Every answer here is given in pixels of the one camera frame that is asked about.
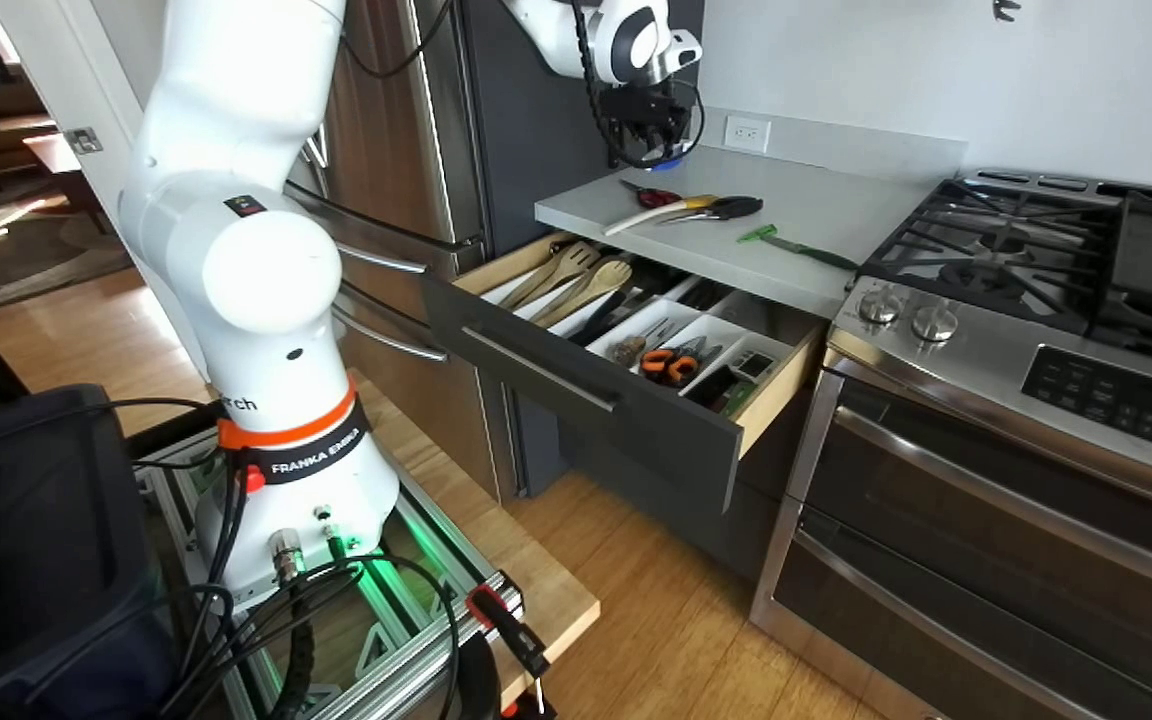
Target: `oven door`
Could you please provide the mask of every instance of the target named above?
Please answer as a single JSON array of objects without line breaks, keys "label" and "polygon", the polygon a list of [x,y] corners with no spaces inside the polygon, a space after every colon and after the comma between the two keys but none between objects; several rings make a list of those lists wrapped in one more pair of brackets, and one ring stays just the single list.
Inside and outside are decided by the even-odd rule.
[{"label": "oven door", "polygon": [[1152,715],[1152,500],[1051,457],[822,370],[752,619],[874,702]]}]

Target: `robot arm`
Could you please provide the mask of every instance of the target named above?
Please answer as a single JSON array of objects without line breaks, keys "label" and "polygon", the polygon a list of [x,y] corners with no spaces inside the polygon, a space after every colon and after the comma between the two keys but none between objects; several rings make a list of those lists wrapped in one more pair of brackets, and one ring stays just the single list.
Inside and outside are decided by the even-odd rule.
[{"label": "robot arm", "polygon": [[[193,364],[227,409],[220,448],[243,461],[198,508],[210,578],[234,611],[276,590],[284,549],[379,539],[397,471],[374,450],[330,331],[338,257],[284,180],[315,130],[347,0],[169,0],[162,62],[121,197],[121,237]],[[699,60],[662,0],[508,0],[560,76],[659,87]]]},{"label": "robot arm", "polygon": [[609,157],[632,168],[689,157],[702,130],[695,87],[670,85],[699,62],[666,0],[504,0],[554,76],[583,78]]},{"label": "robot arm", "polygon": [[575,6],[583,10],[586,60],[600,85],[662,85],[699,60],[689,28],[666,28],[666,0],[504,0],[554,76],[583,78]]}]

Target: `wooden floor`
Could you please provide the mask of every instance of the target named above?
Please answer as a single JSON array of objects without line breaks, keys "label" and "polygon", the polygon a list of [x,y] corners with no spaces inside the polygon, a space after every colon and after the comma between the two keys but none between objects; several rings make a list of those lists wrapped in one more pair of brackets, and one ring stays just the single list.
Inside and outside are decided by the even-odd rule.
[{"label": "wooden floor", "polygon": [[[131,273],[0,309],[0,353],[26,389],[203,397]],[[379,445],[406,471],[459,471],[392,403],[363,397]],[[162,412],[131,412],[125,427],[156,419]],[[562,474],[512,516],[602,599],[600,622],[544,678],[562,715],[870,715],[743,622],[746,589],[596,480]]]}]

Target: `white wall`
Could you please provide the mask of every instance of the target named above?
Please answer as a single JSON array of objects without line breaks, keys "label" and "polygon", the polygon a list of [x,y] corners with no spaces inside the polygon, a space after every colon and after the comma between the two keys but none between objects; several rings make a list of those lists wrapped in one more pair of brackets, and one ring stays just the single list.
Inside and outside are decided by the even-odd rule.
[{"label": "white wall", "polygon": [[1152,185],[1152,0],[708,0],[715,106],[969,138],[969,162]]},{"label": "white wall", "polygon": [[159,57],[162,57],[162,15],[169,15],[169,0],[98,0],[92,3],[103,35],[112,38],[126,85],[141,100],[141,106],[146,102],[146,87],[159,73]]}]

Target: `kitchen drawer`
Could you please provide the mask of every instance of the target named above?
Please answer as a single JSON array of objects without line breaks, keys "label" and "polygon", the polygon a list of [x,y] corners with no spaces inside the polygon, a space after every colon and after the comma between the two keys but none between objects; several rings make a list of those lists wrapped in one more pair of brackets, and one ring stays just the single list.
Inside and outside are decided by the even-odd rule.
[{"label": "kitchen drawer", "polygon": [[[437,338],[479,370],[501,377],[517,391],[553,409],[562,427],[583,433],[612,450],[648,461],[678,493],[678,505],[726,508],[738,457],[798,391],[805,364],[818,338],[817,319],[752,305],[738,291],[723,291],[708,309],[678,309],[678,291],[699,285],[684,279],[675,291],[662,291],[620,328],[609,328],[600,338],[580,349],[560,331],[575,328],[575,315],[596,310],[596,305],[554,328],[532,325],[529,305],[517,310],[491,305],[491,294],[504,294],[508,285],[541,267],[562,244],[573,244],[573,237],[544,237],[459,276],[456,285],[424,276]],[[708,370],[719,370],[723,360],[737,360],[738,353],[770,357],[757,391],[743,397],[738,409],[699,409],[684,397],[690,384],[662,389],[636,377],[632,364],[612,364],[602,357],[616,331],[670,309],[678,309],[678,328],[670,338],[662,338],[662,349],[690,342],[699,336],[733,338],[711,342],[711,357],[690,384],[702,384]]]}]

